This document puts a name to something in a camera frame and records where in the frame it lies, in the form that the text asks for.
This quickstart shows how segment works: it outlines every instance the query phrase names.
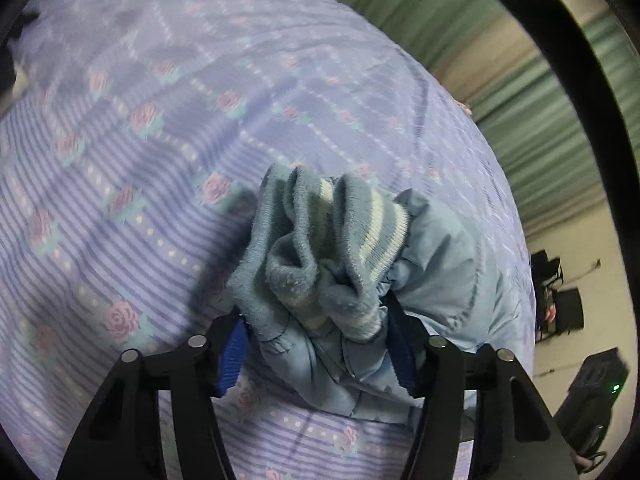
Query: pink rose pattern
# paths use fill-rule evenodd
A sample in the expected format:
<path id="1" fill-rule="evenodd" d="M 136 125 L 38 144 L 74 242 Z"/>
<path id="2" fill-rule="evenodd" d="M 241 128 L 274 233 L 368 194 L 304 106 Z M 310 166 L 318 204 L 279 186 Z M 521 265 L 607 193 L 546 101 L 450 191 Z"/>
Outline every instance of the pink rose pattern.
<path id="1" fill-rule="evenodd" d="M 51 215 L 49 211 L 38 210 L 31 219 L 30 239 L 35 246 L 45 244 L 51 237 Z"/>
<path id="2" fill-rule="evenodd" d="M 400 131 L 402 130 L 402 121 L 400 118 L 398 117 L 391 117 L 388 121 L 387 124 L 389 125 L 389 127 L 392 130 L 396 130 L 396 131 Z"/>
<path id="3" fill-rule="evenodd" d="M 78 134 L 72 132 L 57 142 L 58 156 L 67 157 L 73 155 L 79 147 Z"/>
<path id="4" fill-rule="evenodd" d="M 295 106 L 287 106 L 283 111 L 282 111 L 282 115 L 283 117 L 291 120 L 291 121 L 295 121 L 299 115 L 300 112 L 298 110 L 296 110 Z"/>
<path id="5" fill-rule="evenodd" d="M 56 333 L 52 327 L 47 325 L 39 326 L 35 332 L 35 347 L 39 352 L 48 351 L 56 338 Z"/>
<path id="6" fill-rule="evenodd" d="M 266 477 L 267 480 L 285 480 L 284 475 L 277 472 L 275 469 L 267 469 Z"/>
<path id="7" fill-rule="evenodd" d="M 220 202 L 229 193 L 230 182 L 220 173 L 213 172 L 202 184 L 202 199 L 209 205 Z"/>
<path id="8" fill-rule="evenodd" d="M 414 165 L 410 163 L 408 160 L 404 160 L 400 164 L 400 171 L 402 173 L 402 176 L 410 177 L 412 176 L 412 174 L 414 174 Z"/>
<path id="9" fill-rule="evenodd" d="M 114 218 L 123 210 L 127 208 L 133 202 L 133 187 L 125 186 L 120 192 L 116 195 L 116 197 L 111 201 L 109 205 L 109 215 Z"/>
<path id="10" fill-rule="evenodd" d="M 166 76 L 174 73 L 177 65 L 169 60 L 159 61 L 154 65 L 154 73 L 158 76 Z"/>
<path id="11" fill-rule="evenodd" d="M 358 443 L 358 432 L 351 426 L 344 428 L 344 446 L 346 449 L 353 449 Z"/>
<path id="12" fill-rule="evenodd" d="M 237 108 L 241 103 L 242 96 L 234 90 L 227 90 L 218 96 L 218 107 L 223 112 L 228 112 L 233 108 Z"/>
<path id="13" fill-rule="evenodd" d="M 440 182 L 440 173 L 436 170 L 429 170 L 428 175 L 430 178 L 432 178 L 433 180 L 435 180 L 436 182 Z"/>
<path id="14" fill-rule="evenodd" d="M 109 79 L 104 72 L 95 72 L 89 78 L 89 90 L 95 94 L 104 92 L 109 86 Z"/>
<path id="15" fill-rule="evenodd" d="M 20 450 L 20 454 L 29 457 L 32 457 L 39 452 L 38 446 L 33 437 L 26 433 L 22 433 L 18 436 L 18 449 Z"/>
<path id="16" fill-rule="evenodd" d="M 117 344 L 124 343 L 132 332 L 137 332 L 138 314 L 127 301 L 116 300 L 111 304 L 104 319 L 109 335 Z"/>
<path id="17" fill-rule="evenodd" d="M 366 162 L 361 162 L 356 166 L 355 174 L 362 180 L 369 180 L 373 176 L 373 170 Z"/>
<path id="18" fill-rule="evenodd" d="M 241 386 L 236 399 L 236 406 L 244 416 L 253 415 L 259 401 L 260 394 L 258 390 L 253 384 L 249 383 L 246 386 Z"/>
<path id="19" fill-rule="evenodd" d="M 153 103 L 146 103 L 136 108 L 131 116 L 131 126 L 137 132 L 153 125 L 158 117 L 158 107 Z"/>
<path id="20" fill-rule="evenodd" d="M 341 122 L 348 124 L 349 126 L 355 122 L 351 112 L 348 110 L 340 110 L 340 112 L 338 112 L 338 118 Z"/>
<path id="21" fill-rule="evenodd" d="M 184 12 L 191 16 L 196 16 L 202 11 L 203 7 L 204 6 L 201 3 L 187 4 L 184 6 Z"/>
<path id="22" fill-rule="evenodd" d="M 289 70 L 295 70 L 298 68 L 298 58 L 296 56 L 289 56 L 285 58 L 282 64 Z"/>

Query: light blue jacket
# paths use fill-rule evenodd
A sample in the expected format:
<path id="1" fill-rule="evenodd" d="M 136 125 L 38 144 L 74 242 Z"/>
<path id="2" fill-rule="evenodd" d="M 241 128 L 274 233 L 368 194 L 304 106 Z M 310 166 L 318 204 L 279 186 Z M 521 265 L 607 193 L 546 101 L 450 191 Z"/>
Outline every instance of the light blue jacket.
<path id="1" fill-rule="evenodd" d="M 524 356 L 513 329 L 517 295 L 498 271 L 494 254 L 473 221 L 413 190 L 396 202 L 412 217 L 406 243 L 378 286 L 391 288 L 406 312 L 419 317 L 431 334 L 440 334 L 463 351 L 485 343 Z M 386 308 L 381 306 L 386 320 Z M 261 342 L 267 363 L 309 404 L 339 415 L 408 421 L 421 406 L 399 386 L 386 350 L 386 323 L 371 342 L 345 339 L 338 329 L 311 337 L 295 320 L 277 338 Z M 469 392 L 465 405 L 472 408 Z"/>

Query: wrinkled fabric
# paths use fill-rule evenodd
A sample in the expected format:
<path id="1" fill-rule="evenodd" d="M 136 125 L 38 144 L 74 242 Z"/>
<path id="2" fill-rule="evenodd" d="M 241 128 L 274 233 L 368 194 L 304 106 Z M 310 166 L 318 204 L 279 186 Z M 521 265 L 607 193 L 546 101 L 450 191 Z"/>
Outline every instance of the wrinkled fabric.
<path id="1" fill-rule="evenodd" d="M 252 242 L 229 282 L 246 320 L 257 331 L 266 363 L 316 408 L 380 422 L 415 423 L 411 408 L 421 406 L 422 400 L 412 399 L 398 383 L 386 349 L 384 306 L 377 308 L 383 321 L 378 335 L 366 343 L 354 342 L 326 314 L 320 328 L 305 326 L 298 310 L 286 307 L 270 289 L 264 277 L 269 267 L 266 249 L 275 245 L 268 240 L 286 237 L 292 230 L 284 214 L 274 214 L 287 201 L 282 191 L 288 173 L 274 167 L 266 175 Z M 361 190 L 369 192 L 366 187 Z M 474 223 L 415 190 L 403 191 L 394 202 L 409 215 L 410 225 L 398 259 L 378 283 L 378 294 L 392 290 L 431 335 L 446 337 L 462 351 L 476 352 L 489 343 L 526 361 L 523 341 L 511 329 L 521 310 L 517 295 L 505 284 L 494 251 Z M 321 286 L 318 280 L 315 272 L 308 281 Z M 316 317 L 319 309 L 314 310 Z M 471 417 L 475 400 L 473 392 L 465 394 Z"/>
<path id="2" fill-rule="evenodd" d="M 266 363 L 313 407 L 405 424 L 419 404 L 393 374 L 376 290 L 407 229 L 404 208 L 357 176 L 274 165 L 262 180 L 227 286 Z"/>
<path id="3" fill-rule="evenodd" d="M 30 88 L 0 123 L 0 422 L 40 478 L 124 349 L 169 350 L 228 309 L 275 162 L 412 188 L 473 222 L 518 297 L 508 330 L 531 370 L 504 174 L 437 81 L 360 16 L 334 0 L 30 7 L 41 16 L 14 44 Z M 239 480 L 400 476 L 406 428 L 313 410 L 251 359 L 216 403 Z M 170 407 L 162 396 L 164 436 Z M 164 452 L 179 478 L 170 439 Z"/>

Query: blue gripper pad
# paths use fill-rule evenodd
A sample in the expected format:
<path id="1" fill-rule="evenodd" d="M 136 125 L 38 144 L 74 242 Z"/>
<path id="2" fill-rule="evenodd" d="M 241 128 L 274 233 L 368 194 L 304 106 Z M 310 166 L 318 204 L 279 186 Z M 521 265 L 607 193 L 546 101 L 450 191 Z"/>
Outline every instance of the blue gripper pad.
<path id="1" fill-rule="evenodd" d="M 416 363 L 414 353 L 391 311 L 389 311 L 387 319 L 386 347 L 389 350 L 391 364 L 394 367 L 398 383 L 411 394 L 417 386 L 415 381 Z"/>
<path id="2" fill-rule="evenodd" d="M 218 362 L 220 375 L 216 386 L 221 397 L 229 388 L 236 386 L 248 347 L 249 339 L 246 335 L 244 320 L 239 317 Z"/>

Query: floral bedsheet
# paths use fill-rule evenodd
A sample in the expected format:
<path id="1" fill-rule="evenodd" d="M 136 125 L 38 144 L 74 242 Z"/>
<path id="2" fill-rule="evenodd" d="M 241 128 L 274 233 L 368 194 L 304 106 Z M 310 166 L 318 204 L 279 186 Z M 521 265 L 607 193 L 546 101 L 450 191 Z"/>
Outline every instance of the floral bedsheet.
<path id="1" fill-rule="evenodd" d="M 30 81 L 0 123 L 0 422 L 53 479 L 120 352 L 229 308 L 274 162 L 413 187 L 473 218 L 518 292 L 522 228 L 494 154 L 421 65 L 333 0 L 32 0 Z M 310 410 L 259 365 L 216 402 L 239 479 L 395 479 L 407 428 Z M 169 476 L 179 477 L 161 399 Z M 457 478 L 468 468 L 460 449 Z"/>

